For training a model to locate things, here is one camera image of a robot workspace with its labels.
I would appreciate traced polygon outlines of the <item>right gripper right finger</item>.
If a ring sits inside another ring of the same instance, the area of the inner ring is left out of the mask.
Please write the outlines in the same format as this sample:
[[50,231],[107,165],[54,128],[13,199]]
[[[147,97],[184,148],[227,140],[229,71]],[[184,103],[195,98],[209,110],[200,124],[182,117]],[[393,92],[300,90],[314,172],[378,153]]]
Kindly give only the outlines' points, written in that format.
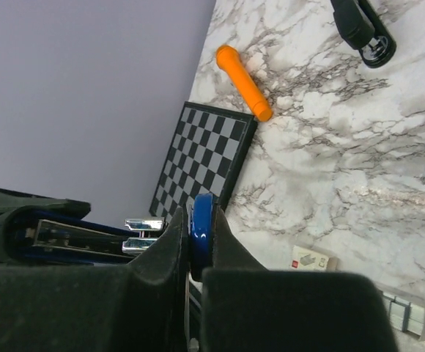
[[396,351],[381,295],[351,273],[272,271],[214,208],[202,273],[203,351]]

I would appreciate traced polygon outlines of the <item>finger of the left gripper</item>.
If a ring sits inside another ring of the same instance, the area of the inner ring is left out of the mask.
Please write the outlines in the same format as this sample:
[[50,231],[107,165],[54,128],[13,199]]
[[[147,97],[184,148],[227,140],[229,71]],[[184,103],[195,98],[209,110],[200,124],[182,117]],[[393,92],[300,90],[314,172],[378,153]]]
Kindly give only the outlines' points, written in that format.
[[91,205],[88,202],[56,199],[0,188],[0,215],[7,210],[14,210],[24,205],[37,205],[46,210],[55,210],[57,213],[77,219],[82,219],[91,210]]

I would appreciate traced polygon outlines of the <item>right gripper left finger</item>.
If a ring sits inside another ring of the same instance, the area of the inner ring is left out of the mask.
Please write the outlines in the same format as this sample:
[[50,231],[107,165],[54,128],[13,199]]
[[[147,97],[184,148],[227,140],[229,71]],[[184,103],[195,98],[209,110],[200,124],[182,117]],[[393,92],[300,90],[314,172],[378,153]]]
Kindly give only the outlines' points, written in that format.
[[0,351],[185,351],[188,215],[124,265],[0,265]]

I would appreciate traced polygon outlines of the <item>blue stapler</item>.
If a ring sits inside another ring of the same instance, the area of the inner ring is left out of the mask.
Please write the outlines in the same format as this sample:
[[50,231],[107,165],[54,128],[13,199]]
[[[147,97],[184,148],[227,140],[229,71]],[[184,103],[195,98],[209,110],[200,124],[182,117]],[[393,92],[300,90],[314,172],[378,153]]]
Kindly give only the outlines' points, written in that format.
[[0,215],[0,264],[124,264],[151,247],[171,223],[163,217],[126,219],[120,229],[24,205]]

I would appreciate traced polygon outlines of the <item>white staple box sleeve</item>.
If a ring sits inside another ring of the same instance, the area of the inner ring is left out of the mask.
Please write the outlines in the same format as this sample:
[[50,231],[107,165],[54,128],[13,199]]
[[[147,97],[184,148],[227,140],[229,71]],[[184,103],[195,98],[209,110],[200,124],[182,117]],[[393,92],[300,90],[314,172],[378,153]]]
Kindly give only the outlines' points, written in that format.
[[338,259],[313,249],[294,245],[291,268],[297,271],[335,271]]

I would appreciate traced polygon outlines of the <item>staple tray with staples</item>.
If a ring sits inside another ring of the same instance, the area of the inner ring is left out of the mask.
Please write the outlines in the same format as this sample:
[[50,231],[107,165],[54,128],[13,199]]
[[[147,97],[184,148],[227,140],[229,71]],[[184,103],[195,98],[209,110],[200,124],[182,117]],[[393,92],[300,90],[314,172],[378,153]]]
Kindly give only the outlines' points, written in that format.
[[425,302],[379,290],[393,329],[418,341],[425,341]]

